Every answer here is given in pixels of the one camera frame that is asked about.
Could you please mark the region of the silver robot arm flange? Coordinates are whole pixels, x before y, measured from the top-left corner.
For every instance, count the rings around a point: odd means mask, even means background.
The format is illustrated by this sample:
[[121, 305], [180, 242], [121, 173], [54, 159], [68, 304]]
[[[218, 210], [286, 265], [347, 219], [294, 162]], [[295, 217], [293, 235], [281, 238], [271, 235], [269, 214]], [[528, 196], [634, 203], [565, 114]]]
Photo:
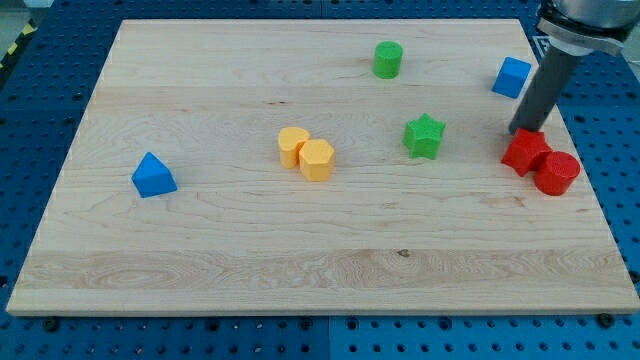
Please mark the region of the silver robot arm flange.
[[537, 28], [562, 49], [617, 56], [639, 22], [639, 0], [544, 0], [537, 16]]

